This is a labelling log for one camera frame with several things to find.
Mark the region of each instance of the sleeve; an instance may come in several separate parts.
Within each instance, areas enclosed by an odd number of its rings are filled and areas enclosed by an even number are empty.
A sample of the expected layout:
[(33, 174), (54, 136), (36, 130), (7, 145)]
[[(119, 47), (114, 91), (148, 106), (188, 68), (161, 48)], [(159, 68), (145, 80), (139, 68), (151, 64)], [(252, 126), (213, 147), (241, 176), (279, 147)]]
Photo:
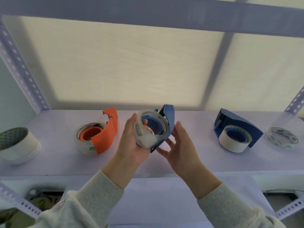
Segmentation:
[(262, 208), (245, 203), (224, 183), (197, 203), (214, 228), (286, 228), (277, 218), (265, 216)]
[(79, 191), (40, 214), (31, 228), (104, 228), (123, 190), (98, 171)]

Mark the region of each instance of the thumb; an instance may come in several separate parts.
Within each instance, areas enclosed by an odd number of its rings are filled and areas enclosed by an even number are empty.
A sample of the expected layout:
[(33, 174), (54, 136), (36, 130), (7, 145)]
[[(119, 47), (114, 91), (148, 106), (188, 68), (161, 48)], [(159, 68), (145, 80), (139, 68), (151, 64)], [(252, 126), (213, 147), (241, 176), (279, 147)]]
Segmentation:
[(189, 138), (189, 135), (187, 133), (187, 131), (185, 130), (185, 128), (181, 125), (180, 121), (177, 121), (176, 123), (176, 131), (178, 133), (178, 136), (180, 138), (181, 141)]
[(133, 133), (134, 123), (136, 122), (137, 114), (134, 113), (131, 118), (129, 118), (125, 124), (125, 128), (123, 131), (124, 135), (129, 135)]

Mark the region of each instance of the white tape roll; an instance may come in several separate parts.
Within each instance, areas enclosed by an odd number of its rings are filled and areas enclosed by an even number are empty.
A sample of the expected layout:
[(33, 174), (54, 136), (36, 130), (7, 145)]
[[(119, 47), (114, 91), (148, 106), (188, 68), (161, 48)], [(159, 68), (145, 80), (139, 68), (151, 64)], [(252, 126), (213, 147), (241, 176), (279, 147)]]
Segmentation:
[[(278, 138), (275, 134), (282, 134), (289, 141), (284, 141), (283, 139)], [(292, 149), (299, 143), (296, 135), (280, 127), (270, 127), (267, 131), (267, 137), (273, 144), (285, 149)]]
[(79, 126), (78, 129), (75, 131), (74, 134), (74, 140), (79, 147), (80, 151), (84, 154), (96, 154), (96, 149), (94, 147), (94, 144), (91, 140), (89, 141), (82, 141), (79, 139), (80, 134), (82, 131), (92, 127), (92, 126), (100, 126), (103, 129), (106, 127), (106, 124), (104, 122), (91, 122), (82, 126)]
[[(146, 130), (142, 123), (142, 117), (150, 117), (159, 127), (158, 134), (151, 134)], [(134, 124), (133, 134), (136, 138), (136, 143), (144, 148), (151, 149), (157, 146), (165, 139), (169, 133), (169, 124), (166, 119), (156, 111), (141, 110)]]
[(40, 150), (41, 144), (25, 127), (16, 127), (0, 133), (0, 157), (12, 165), (33, 159)]
[(252, 142), (252, 137), (246, 130), (238, 126), (228, 125), (219, 136), (219, 142), (225, 149), (241, 153)]

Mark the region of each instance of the orange tape core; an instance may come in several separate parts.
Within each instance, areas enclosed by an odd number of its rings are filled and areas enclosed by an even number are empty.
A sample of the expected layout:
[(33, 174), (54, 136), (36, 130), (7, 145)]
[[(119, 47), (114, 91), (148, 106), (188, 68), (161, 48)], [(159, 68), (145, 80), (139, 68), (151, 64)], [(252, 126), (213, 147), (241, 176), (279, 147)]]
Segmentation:
[(91, 140), (92, 137), (96, 136), (101, 131), (103, 131), (102, 127), (92, 126), (90, 128), (87, 128), (86, 130), (82, 131), (79, 136), (79, 139), (81, 141), (89, 141), (89, 140)]

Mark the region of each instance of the blue tape core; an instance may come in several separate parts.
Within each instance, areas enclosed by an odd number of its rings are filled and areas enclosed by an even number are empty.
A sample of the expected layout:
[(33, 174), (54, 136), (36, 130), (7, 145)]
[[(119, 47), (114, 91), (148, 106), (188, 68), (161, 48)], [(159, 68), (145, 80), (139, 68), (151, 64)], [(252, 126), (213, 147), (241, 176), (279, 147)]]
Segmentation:
[(233, 140), (237, 142), (248, 142), (249, 138), (246, 136), (245, 133), (243, 133), (240, 130), (237, 130), (235, 128), (227, 128), (226, 129), (226, 134), (228, 137), (232, 138)]
[(155, 135), (162, 135), (163, 134), (163, 129), (162, 129), (160, 123), (155, 118), (152, 118), (150, 116), (145, 115), (145, 116), (141, 117), (141, 120), (143, 120), (143, 119), (148, 120), (147, 126), (153, 131), (153, 133)]

